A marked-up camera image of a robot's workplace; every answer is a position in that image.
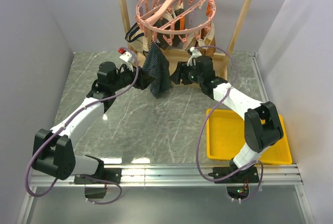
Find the navy striped underwear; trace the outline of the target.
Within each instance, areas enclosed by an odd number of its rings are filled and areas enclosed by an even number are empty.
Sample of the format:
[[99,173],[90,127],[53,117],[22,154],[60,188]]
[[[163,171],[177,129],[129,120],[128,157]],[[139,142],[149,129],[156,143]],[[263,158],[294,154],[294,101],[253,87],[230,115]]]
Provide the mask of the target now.
[[152,41],[144,61],[143,70],[155,80],[150,84],[150,92],[155,98],[171,88],[169,61],[160,47]]

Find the pink round clip hanger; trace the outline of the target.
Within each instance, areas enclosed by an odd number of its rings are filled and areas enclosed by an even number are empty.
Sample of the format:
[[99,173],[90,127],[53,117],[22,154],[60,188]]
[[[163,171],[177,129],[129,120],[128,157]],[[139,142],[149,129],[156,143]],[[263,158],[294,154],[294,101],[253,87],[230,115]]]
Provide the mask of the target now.
[[162,49],[187,43],[187,37],[213,22],[214,0],[140,0],[135,21]]

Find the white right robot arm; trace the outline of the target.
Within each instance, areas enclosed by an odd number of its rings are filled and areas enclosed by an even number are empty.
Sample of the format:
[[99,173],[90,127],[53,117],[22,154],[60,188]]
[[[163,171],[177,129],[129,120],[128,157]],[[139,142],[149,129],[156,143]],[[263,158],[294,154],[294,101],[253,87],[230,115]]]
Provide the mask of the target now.
[[206,177],[208,181],[243,181],[259,161],[261,154],[284,137],[276,106],[270,101],[255,100],[235,89],[227,80],[218,77],[213,61],[208,56],[199,56],[190,62],[178,62],[171,81],[174,84],[199,85],[206,96],[226,105],[244,121],[245,144],[231,159],[226,175],[216,179]]

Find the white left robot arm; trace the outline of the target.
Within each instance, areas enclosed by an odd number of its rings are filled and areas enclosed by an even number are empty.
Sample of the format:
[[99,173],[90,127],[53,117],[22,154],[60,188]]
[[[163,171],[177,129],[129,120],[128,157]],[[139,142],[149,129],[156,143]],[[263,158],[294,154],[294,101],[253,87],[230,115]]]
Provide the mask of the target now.
[[97,79],[83,103],[52,129],[40,129],[35,134],[31,167],[59,180],[86,175],[92,183],[102,182],[106,174],[104,162],[89,155],[75,155],[74,144],[109,110],[117,91],[131,86],[144,90],[154,80],[141,67],[130,69],[123,64],[117,68],[111,61],[100,64]]

